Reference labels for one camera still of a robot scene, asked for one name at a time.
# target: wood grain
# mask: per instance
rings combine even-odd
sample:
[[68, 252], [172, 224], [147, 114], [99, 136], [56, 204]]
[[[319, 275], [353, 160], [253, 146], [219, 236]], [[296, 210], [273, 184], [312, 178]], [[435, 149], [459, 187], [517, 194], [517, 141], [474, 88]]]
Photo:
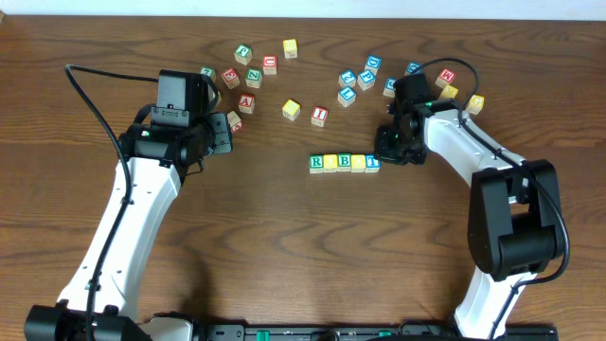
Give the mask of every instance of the wood grain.
[[[281, 41], [296, 38], [285, 60]], [[562, 340], [606, 333], [606, 24], [426, 20], [13, 17], [0, 26], [0, 334], [23, 339], [32, 304], [51, 305], [71, 279], [105, 208], [116, 165], [106, 134], [71, 88], [66, 63], [156, 77], [251, 66], [276, 54], [260, 89], [223, 92], [220, 109], [256, 96], [233, 153], [187, 179], [151, 252], [139, 320], [183, 311], [253, 324], [399, 323], [446, 318], [472, 275], [469, 190], [431, 155], [423, 167], [309, 175], [310, 153], [372, 150], [390, 117], [387, 77], [410, 60], [475, 65], [486, 105], [476, 123], [558, 170], [573, 256], [557, 282], [528, 288], [510, 322], [553, 323]], [[376, 85], [344, 109], [337, 77], [383, 57]], [[471, 76], [457, 65], [459, 97]], [[431, 78], [440, 68], [427, 70]], [[154, 102], [153, 84], [80, 75], [116, 132]], [[301, 103], [291, 122], [280, 112]], [[312, 108], [330, 110], [324, 128]]]

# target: wooden alphabet block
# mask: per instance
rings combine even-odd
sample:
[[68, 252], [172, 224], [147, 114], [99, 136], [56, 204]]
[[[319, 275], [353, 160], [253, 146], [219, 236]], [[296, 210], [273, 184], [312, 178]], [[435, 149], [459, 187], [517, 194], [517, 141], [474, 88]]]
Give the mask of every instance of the wooden alphabet block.
[[454, 99], [456, 94], [458, 94], [458, 89], [450, 84], [446, 84], [437, 99]]
[[383, 89], [383, 96], [387, 96], [390, 98], [394, 98], [396, 96], [396, 92], [394, 90], [394, 83], [396, 81], [396, 79], [392, 78], [387, 79], [387, 82], [385, 83], [385, 88]]
[[246, 72], [246, 85], [259, 89], [261, 81], [263, 81], [261, 70], [249, 68], [248, 72]]
[[253, 114], [255, 110], [255, 97], [253, 95], [241, 95], [238, 108], [242, 113]]
[[356, 74], [353, 73], [353, 71], [348, 70], [344, 73], [341, 74], [341, 76], [339, 76], [339, 85], [341, 85], [341, 87], [346, 87], [346, 86], [355, 86], [356, 84]]
[[310, 156], [310, 173], [317, 174], [324, 172], [324, 157], [322, 155]]
[[351, 171], [351, 154], [350, 153], [340, 153], [337, 154], [337, 171]]
[[235, 133], [242, 128], [242, 120], [234, 111], [227, 114], [227, 123], [229, 123], [229, 128], [232, 133]]
[[343, 104], [344, 107], [348, 107], [351, 103], [356, 100], [356, 92], [349, 86], [344, 87], [339, 90], [339, 95], [337, 96], [339, 103]]
[[381, 60], [381, 58], [373, 55], [368, 56], [364, 70], [368, 70], [372, 72], [373, 75], [377, 76], [377, 72], [379, 72], [379, 66], [381, 66]]
[[238, 72], [236, 72], [236, 70], [233, 68], [228, 68], [227, 70], [223, 71], [221, 78], [223, 78], [225, 85], [227, 85], [227, 87], [230, 89], [240, 85], [240, 77], [238, 77]]
[[287, 59], [296, 58], [298, 50], [296, 48], [296, 39], [287, 39], [284, 41], [284, 57]]
[[480, 114], [480, 110], [482, 110], [483, 107], [484, 98], [482, 96], [473, 95], [472, 99], [470, 99], [470, 102], [465, 107], [465, 111], [470, 114], [478, 115]]
[[358, 76], [358, 85], [360, 85], [362, 90], [367, 90], [375, 84], [376, 79], [377, 78], [370, 70], [366, 70]]
[[366, 171], [366, 158], [361, 154], [354, 154], [351, 156], [351, 172], [364, 172]]
[[365, 172], [377, 172], [381, 168], [381, 161], [377, 160], [373, 154], [368, 154], [366, 157]]
[[436, 85], [443, 88], [455, 80], [455, 73], [449, 69], [443, 69], [437, 76]]
[[312, 124], [318, 127], [324, 127], [324, 123], [326, 119], [329, 117], [328, 109], [324, 109], [322, 107], [313, 108], [312, 112]]
[[217, 74], [215, 73], [215, 69], [213, 69], [213, 68], [204, 66], [200, 70], [200, 73], [209, 76], [212, 79], [212, 82], [217, 81]]
[[324, 155], [324, 172], [337, 172], [338, 167], [336, 154]]
[[263, 73], [265, 75], [275, 75], [277, 73], [276, 56], [263, 56]]
[[299, 103], [295, 102], [292, 99], [289, 99], [282, 107], [282, 115], [284, 115], [289, 120], [294, 121], [300, 113], [301, 106], [299, 105]]
[[406, 67], [406, 72], [404, 72], [404, 76], [408, 76], [408, 75], [410, 75], [410, 74], [411, 74], [411, 73], [413, 73], [413, 71], [415, 71], [415, 70], [416, 70], [416, 69], [417, 69], [419, 66], [420, 66], [420, 64], [419, 64], [419, 63], [416, 63], [416, 62], [410, 62], [410, 63], [408, 64], [408, 66]]
[[243, 63], [244, 65], [248, 65], [250, 60], [253, 59], [253, 49], [250, 46], [240, 44], [236, 47], [236, 51], [234, 51], [234, 56], [236, 57], [236, 61], [238, 63]]

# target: black cable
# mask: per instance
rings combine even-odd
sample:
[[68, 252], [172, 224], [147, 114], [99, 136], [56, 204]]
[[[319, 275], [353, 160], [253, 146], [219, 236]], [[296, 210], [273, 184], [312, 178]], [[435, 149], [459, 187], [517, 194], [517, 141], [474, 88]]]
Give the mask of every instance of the black cable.
[[561, 274], [564, 273], [564, 271], [566, 270], [566, 267], [568, 266], [568, 262], [570, 261], [570, 237], [568, 236], [568, 229], [566, 228], [566, 223], [564, 222], [564, 219], [563, 219], [563, 217], [561, 215], [561, 211], [558, 208], [558, 205], [556, 204], [556, 201], [547, 192], [547, 190], [543, 187], [543, 185], [541, 185], [541, 183], [539, 183], [532, 176], [532, 174], [530, 174], [526, 170], [526, 168], [522, 167], [521, 165], [519, 165], [515, 161], [513, 161], [510, 158], [508, 158], [507, 156], [503, 155], [503, 150], [502, 149], [498, 149], [498, 150], [495, 149], [494, 147], [492, 147], [492, 145], [490, 143], [488, 143], [487, 141], [485, 141], [482, 137], [480, 137], [470, 127], [467, 126], [467, 123], [466, 123], [467, 119], [463, 118], [463, 108], [466, 107], [467, 104], [469, 104], [469, 102], [472, 99], [473, 95], [475, 95], [475, 93], [477, 92], [478, 88], [480, 87], [480, 79], [479, 79], [479, 76], [477, 74], [477, 71], [475, 71], [475, 68], [473, 68], [473, 66], [471, 66], [469, 63], [467, 63], [465, 61], [462, 61], [462, 60], [459, 60], [458, 58], [440, 58], [440, 59], [436, 59], [436, 60], [424, 63], [423, 65], [421, 65], [417, 69], [415, 69], [413, 72], [411, 72], [411, 74], [414, 74], [414, 73], [420, 71], [425, 66], [428, 66], [428, 65], [431, 65], [431, 64], [434, 64], [434, 63], [440, 63], [440, 62], [460, 63], [460, 64], [466, 66], [467, 68], [469, 68], [472, 71], [473, 76], [475, 77], [475, 87], [473, 88], [472, 92], [470, 93], [470, 95], [465, 100], [465, 103], [461, 107], [458, 108], [457, 118], [458, 118], [459, 124], [476, 141], [478, 141], [480, 144], [482, 144], [484, 147], [486, 147], [486, 149], [488, 149], [491, 153], [493, 153], [495, 157], [499, 157], [503, 161], [505, 161], [508, 164], [510, 164], [514, 169], [519, 170], [519, 171], [521, 171], [524, 174], [525, 178], [528, 179], [528, 183], [532, 187], [534, 187], [537, 190], [537, 192], [539, 192], [539, 194], [542, 195], [544, 197], [544, 199], [547, 201], [547, 204], [548, 204], [549, 208], [551, 209], [552, 213], [556, 216], [556, 219], [558, 221], [558, 225], [560, 226], [561, 233], [562, 233], [562, 236], [563, 236], [564, 248], [563, 248], [563, 252], [562, 252], [561, 264], [560, 264], [560, 267], [558, 268], [558, 270], [556, 270], [553, 274], [551, 274], [549, 276], [546, 276], [546, 277], [543, 277], [543, 278], [535, 278], [535, 279], [530, 279], [530, 280], [519, 281], [519, 282], [515, 283], [511, 287], [511, 291], [509, 292], [508, 299], [505, 301], [505, 304], [503, 305], [503, 308], [501, 308], [501, 311], [499, 312], [499, 315], [497, 315], [497, 318], [493, 322], [492, 328], [490, 330], [490, 337], [489, 337], [489, 339], [492, 339], [494, 337], [494, 334], [496, 333], [496, 330], [497, 330], [499, 324], [501, 323], [501, 320], [503, 320], [503, 317], [505, 316], [505, 313], [507, 312], [507, 310], [509, 308], [509, 305], [511, 304], [511, 301], [519, 293], [520, 287], [522, 287], [524, 285], [547, 283], [548, 281], [552, 281], [552, 280], [560, 277]]
[[84, 91], [82, 90], [82, 88], [80, 87], [80, 85], [78, 84], [76, 79], [74, 78], [74, 75], [72, 74], [72, 70], [92, 73], [92, 74], [101, 75], [101, 76], [114, 77], [114, 78], [123, 79], [123, 80], [131, 80], [131, 81], [158, 82], [158, 80], [153, 79], [153, 78], [146, 78], [146, 77], [120, 75], [120, 74], [100, 71], [100, 70], [91, 69], [88, 67], [82, 67], [82, 66], [71, 65], [71, 64], [68, 64], [65, 66], [65, 74], [67, 74], [67, 78], [72, 83], [72, 86], [74, 86], [74, 89], [76, 89], [76, 91], [78, 92], [78, 94], [80, 95], [82, 100], [84, 100], [86, 105], [88, 105], [89, 109], [93, 112], [93, 114], [95, 114], [95, 117], [101, 123], [101, 126], [103, 127], [103, 129], [105, 129], [105, 133], [107, 133], [107, 135], [110, 137], [110, 140], [114, 144], [114, 148], [116, 148], [117, 156], [120, 159], [120, 163], [122, 164], [122, 169], [124, 171], [124, 180], [125, 180], [125, 184], [126, 184], [126, 192], [124, 194], [124, 197], [122, 198], [120, 210], [118, 211], [118, 213], [116, 215], [116, 219], [114, 220], [112, 229], [110, 229], [110, 232], [107, 235], [107, 239], [105, 240], [105, 243], [103, 244], [103, 248], [101, 248], [101, 252], [98, 255], [97, 264], [95, 265], [95, 270], [93, 272], [93, 277], [90, 279], [90, 281], [88, 283], [89, 288], [88, 288], [88, 298], [86, 300], [86, 325], [84, 328], [86, 330], [86, 339], [88, 341], [93, 341], [95, 339], [95, 337], [93, 335], [93, 310], [94, 310], [93, 307], [95, 306], [95, 294], [97, 293], [97, 288], [98, 288], [98, 277], [101, 272], [101, 268], [103, 267], [103, 263], [105, 262], [107, 252], [109, 251], [110, 246], [112, 245], [112, 240], [114, 239], [114, 236], [116, 235], [117, 228], [119, 227], [120, 222], [122, 221], [124, 212], [126, 211], [126, 208], [128, 207], [129, 203], [131, 202], [131, 194], [133, 192], [133, 188], [132, 188], [131, 173], [129, 172], [129, 166], [126, 163], [126, 160], [124, 159], [124, 156], [122, 155], [122, 152], [120, 151], [120, 147], [118, 145], [116, 135], [114, 135], [112, 128], [110, 128], [109, 124], [107, 123], [105, 118], [103, 118], [103, 115], [97, 109], [95, 104], [93, 104], [93, 102], [88, 98], [88, 96], [86, 96], [86, 94], [84, 93]]

